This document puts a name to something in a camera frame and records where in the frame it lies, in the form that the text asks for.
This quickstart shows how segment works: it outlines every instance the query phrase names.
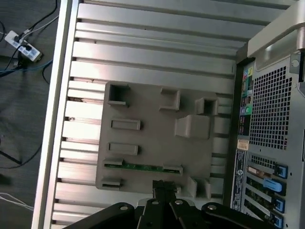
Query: metal frame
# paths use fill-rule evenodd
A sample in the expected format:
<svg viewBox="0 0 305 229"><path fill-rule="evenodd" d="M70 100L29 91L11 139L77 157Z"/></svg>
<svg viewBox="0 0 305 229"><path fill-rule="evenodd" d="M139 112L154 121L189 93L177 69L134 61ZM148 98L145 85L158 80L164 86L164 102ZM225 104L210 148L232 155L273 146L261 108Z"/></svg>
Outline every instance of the metal frame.
<svg viewBox="0 0 305 229"><path fill-rule="evenodd" d="M35 197L35 206L33 213L32 229L43 228L44 214L46 211L46 200L48 195L49 177L52 158L53 144L55 136L55 126L57 111L59 109L59 94L61 91L61 75L64 65L64 55L66 53L66 42L68 38L67 29L71 16L72 2L69 0L61 1L59 13L59 23L56 34L56 43L54 49L54 58L52 65L52 74L50 81L46 121L43 132L43 142L41 148L41 160L39 166L39 175L37 180L37 189Z"/></svg>

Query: green circuit board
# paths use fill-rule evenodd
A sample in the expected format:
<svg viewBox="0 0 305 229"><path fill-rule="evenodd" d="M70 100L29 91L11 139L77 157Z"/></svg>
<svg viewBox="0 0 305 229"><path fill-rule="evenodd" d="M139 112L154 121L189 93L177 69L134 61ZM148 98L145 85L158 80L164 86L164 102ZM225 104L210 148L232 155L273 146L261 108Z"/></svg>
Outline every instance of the green circuit board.
<svg viewBox="0 0 305 229"><path fill-rule="evenodd" d="M178 170L164 169L162 166L138 165L138 164L128 164L128 163L123 163L122 165L105 164L104 166L107 168L119 168L119 169L140 170L140 171L148 171L148 172L180 174Z"/></svg>

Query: white cable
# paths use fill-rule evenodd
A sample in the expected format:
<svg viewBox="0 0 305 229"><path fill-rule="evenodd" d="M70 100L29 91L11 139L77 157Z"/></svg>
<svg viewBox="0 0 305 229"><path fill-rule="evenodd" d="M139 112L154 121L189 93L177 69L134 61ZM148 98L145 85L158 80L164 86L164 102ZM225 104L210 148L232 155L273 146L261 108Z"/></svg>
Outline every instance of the white cable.
<svg viewBox="0 0 305 229"><path fill-rule="evenodd" d="M12 196L12 195L10 195L10 194L8 194L8 193L0 192L0 195L9 196L9 197L11 197L12 199L14 199L14 200L16 200L16 201L18 201L18 202L15 202L15 201L12 201L12 200L8 200L8 199L6 199L6 198L0 196L0 199L2 199L2 200L5 200L5 201L7 201L7 202L16 204L16 205L21 206L21 207L24 207L24 208L27 208L27 209L29 209L29 210L31 210L31 211L34 210L34 207L27 205L27 204L24 203L23 201L21 201L21 200L15 198L14 196Z"/></svg>
<svg viewBox="0 0 305 229"><path fill-rule="evenodd" d="M16 201L19 201L21 204L24 204L24 205L27 205L26 203L24 203L23 201L17 199L16 197L13 197L11 194L8 194L8 193L5 193L5 192L0 192L0 195L6 195L6 196L9 196L10 198L16 200Z"/></svg>
<svg viewBox="0 0 305 229"><path fill-rule="evenodd" d="M59 15L56 16L55 18L53 18L53 19L52 19L51 21L49 21L48 23L46 23L45 25L43 25L43 26L39 27L38 29L35 29L35 30L31 31L31 32L29 32L29 30L24 31L23 33L25 33L25 35L21 38L21 41L24 40L24 38L26 38L26 37L29 36L30 34L36 32L36 31L38 31L38 30L41 30L41 29L43 29L44 27L50 25L50 24L53 23L56 19L58 19L58 17L59 17Z"/></svg>
<svg viewBox="0 0 305 229"><path fill-rule="evenodd" d="M18 205L18 206L24 207L24 208L26 208L26 209L28 209L28 210L34 211L34 208L32 208L32 207L30 207L30 206L28 206L28 205L23 205L23 204L21 204L21 203L17 203L17 202L15 202L15 201L8 200L8 199L3 198L3 197L0 197L0 199L5 200L5 201L7 201L7 202L10 202L10 203L12 203L12 204L16 204L16 205Z"/></svg>

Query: gray plastic tray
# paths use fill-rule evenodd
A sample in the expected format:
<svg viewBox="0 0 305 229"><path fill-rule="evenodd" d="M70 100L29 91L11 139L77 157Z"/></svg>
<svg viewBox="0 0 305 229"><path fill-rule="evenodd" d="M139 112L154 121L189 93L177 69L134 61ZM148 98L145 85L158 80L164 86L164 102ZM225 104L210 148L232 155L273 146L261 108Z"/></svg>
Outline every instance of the gray plastic tray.
<svg viewBox="0 0 305 229"><path fill-rule="evenodd" d="M108 82L96 187L151 193L152 180L163 179L206 196L217 109L211 92Z"/></svg>

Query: cable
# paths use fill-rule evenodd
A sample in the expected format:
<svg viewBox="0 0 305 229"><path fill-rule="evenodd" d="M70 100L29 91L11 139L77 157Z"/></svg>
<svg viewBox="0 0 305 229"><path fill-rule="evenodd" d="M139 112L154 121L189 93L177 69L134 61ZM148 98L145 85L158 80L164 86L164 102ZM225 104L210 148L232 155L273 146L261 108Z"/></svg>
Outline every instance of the cable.
<svg viewBox="0 0 305 229"><path fill-rule="evenodd" d="M30 31L28 33L26 33L23 37L21 37L21 41L24 40L27 36L31 35L32 33L38 31L38 30L41 30L43 29L44 27L50 25L51 23L53 23L56 19L58 19L59 15L56 16L55 18L53 18L51 21L49 21L48 23L44 24L43 26L39 27L38 29L35 29L33 31Z"/></svg>
<svg viewBox="0 0 305 229"><path fill-rule="evenodd" d="M2 200L5 200L5 201L10 202L10 203L13 203L13 204L16 204L16 205L21 206L21 207L25 207L25 208L27 208L27 209L29 209L29 210L31 210L31 211L34 210L34 207L27 205L27 204L24 203L23 201L19 200L18 198L14 197L14 196L12 196L12 195L10 195L10 194L8 194L8 193L0 192L0 195L7 195L7 196L11 197L12 199L14 199L14 200L16 200L16 201L18 201L18 202L12 201L12 200L9 200L9 199L6 199L6 198L0 196L0 199L2 199Z"/></svg>
<svg viewBox="0 0 305 229"><path fill-rule="evenodd" d="M24 205L24 204L21 204L21 203L18 203L18 202L15 202L15 201L12 201L12 200L6 199L6 198L4 198L4 197L0 197L0 199L5 200L5 201L10 202L10 203L13 203L13 204L16 204L16 205L18 205L18 206L21 206L21 207L27 208L28 210L34 211L34 209L33 209L33 208L31 208L31 207L30 207L30 206L28 206L28 205Z"/></svg>
<svg viewBox="0 0 305 229"><path fill-rule="evenodd" d="M13 55L10 57L10 60L9 60L9 62L8 62L8 65L6 65L6 68L5 68L4 70L1 70L0 72L4 72L4 71L7 70L7 68L8 68L9 65L10 65L10 62L11 62L11 61L13 60L13 58L14 58L14 55L16 54L16 52L19 51L18 49L19 49L21 46L26 47L26 45L23 45L23 44L19 45L19 46L17 47L17 49L15 49L15 51L13 52Z"/></svg>
<svg viewBox="0 0 305 229"><path fill-rule="evenodd" d="M40 144L40 146L38 147L36 152L29 159L27 159L25 162L22 162L22 164L17 165L17 166L12 166L12 167L0 167L0 168L12 169L12 168L19 168L21 166L24 166L25 164L29 163L40 152L41 147L42 147L42 143Z"/></svg>
<svg viewBox="0 0 305 229"><path fill-rule="evenodd" d="M41 66L38 66L38 67L35 67L35 68L27 68L27 69L10 69L10 70L1 70L0 73L7 73L7 72L17 72L17 71L35 71L37 69L40 69L40 68L43 68L44 66L50 64L53 60L50 60L49 62L46 62L45 64L41 65Z"/></svg>
<svg viewBox="0 0 305 229"><path fill-rule="evenodd" d="M5 30L4 24L3 24L1 21L0 21L0 24L1 24L1 27L2 27L2 30L3 30L2 37L1 37L1 39L0 39L0 42L1 42L1 41L3 40L5 34L6 34L6 30Z"/></svg>
<svg viewBox="0 0 305 229"><path fill-rule="evenodd" d="M46 77L44 76L44 71L46 70L47 67L49 67L50 65L52 64L52 62L49 62L47 65L45 65L42 69L42 77L44 79L44 81L47 83L47 84L50 84L50 82L47 81Z"/></svg>
<svg viewBox="0 0 305 229"><path fill-rule="evenodd" d="M50 13L48 13L47 15L45 15L43 18L41 18L40 20L38 20L37 22L35 22L31 27L28 28L28 30L32 31L32 30L34 29L34 27L35 27L38 23L40 23L41 21L45 20L47 17L51 16L51 15L56 11L57 5L58 5L57 0L55 0L55 8L54 8Z"/></svg>

